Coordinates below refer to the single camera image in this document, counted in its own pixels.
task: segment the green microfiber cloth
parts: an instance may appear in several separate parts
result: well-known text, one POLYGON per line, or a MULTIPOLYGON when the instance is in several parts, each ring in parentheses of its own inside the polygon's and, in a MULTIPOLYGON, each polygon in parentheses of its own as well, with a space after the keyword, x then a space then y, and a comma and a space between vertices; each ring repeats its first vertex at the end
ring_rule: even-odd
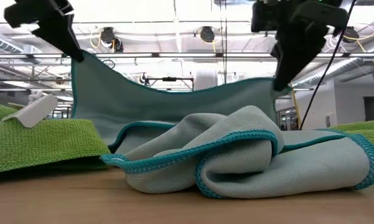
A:
POLYGON ((331 128, 348 134, 362 134, 374 145, 374 121, 341 124, 331 128))
MULTIPOLYGON (((16 110, 0 105, 1 118, 16 110)), ((89 120, 45 119, 33 128, 25 128, 16 119, 0 122, 0 172, 49 164, 81 157, 109 154, 89 120)), ((74 164, 76 169, 97 169, 97 166, 74 164)), ((72 164, 53 164, 71 169, 72 164)))

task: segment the ceiling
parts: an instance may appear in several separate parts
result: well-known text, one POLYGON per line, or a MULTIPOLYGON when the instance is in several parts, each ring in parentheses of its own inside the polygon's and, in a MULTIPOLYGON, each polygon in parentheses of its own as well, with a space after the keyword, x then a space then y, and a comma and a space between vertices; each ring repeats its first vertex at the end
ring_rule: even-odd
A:
MULTIPOLYGON (((124 45, 124 52, 270 52, 274 43, 274 33, 267 37, 264 34, 252 34, 250 21, 251 6, 229 5, 227 11, 212 0, 69 0, 73 6, 75 18, 73 31, 80 43, 80 47, 92 53, 110 52, 111 49, 100 44, 99 34, 103 27, 113 27, 118 38, 124 45), (214 46, 206 44, 199 38, 202 26, 212 26, 216 35, 214 46), (221 28, 227 27, 227 41, 222 42, 221 28)), ((359 1, 351 15, 349 25, 359 30, 361 37, 373 35, 374 4, 373 1, 359 1)), ((60 53, 58 49, 45 41, 33 36, 30 32, 37 25, 24 25, 12 29, 3 18, 5 7, 14 4, 12 0, 0 1, 0 34, 7 40, 19 45, 32 45, 42 53, 60 53)), ((334 40, 327 37, 328 42, 323 52, 332 53, 334 40)), ((369 37, 361 41, 365 45, 374 39, 369 37)), ((359 49, 357 43, 344 44, 348 52, 359 49)), ((116 61, 115 70, 129 77, 138 77, 145 73, 150 77, 189 77, 196 71, 197 63, 212 63, 218 67, 218 74, 223 74, 222 62, 207 62, 198 58, 177 60, 176 58, 139 58, 135 64, 133 58, 116 61)), ((69 65, 53 65, 58 60, 42 60, 42 66, 35 66, 34 72, 40 73, 39 78, 67 78, 69 65)), ((0 64, 12 66, 13 69, 25 75, 32 75, 31 63, 20 66, 19 60, 0 60, 0 64)), ((323 65, 323 62, 312 62, 298 76, 323 65)), ((228 76, 232 80, 252 77, 270 77, 276 70, 274 61, 254 61, 248 58, 227 62, 228 76)), ((54 88, 70 88, 70 83, 58 86, 49 83, 54 88)))

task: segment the wooden table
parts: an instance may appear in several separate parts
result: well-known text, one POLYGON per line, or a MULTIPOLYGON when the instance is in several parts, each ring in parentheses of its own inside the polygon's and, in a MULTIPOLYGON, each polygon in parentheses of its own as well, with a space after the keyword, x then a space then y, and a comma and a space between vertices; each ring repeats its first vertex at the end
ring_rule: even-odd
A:
POLYGON ((216 200, 197 189, 148 195, 119 169, 0 182, 0 224, 374 223, 374 186, 261 200, 216 200))

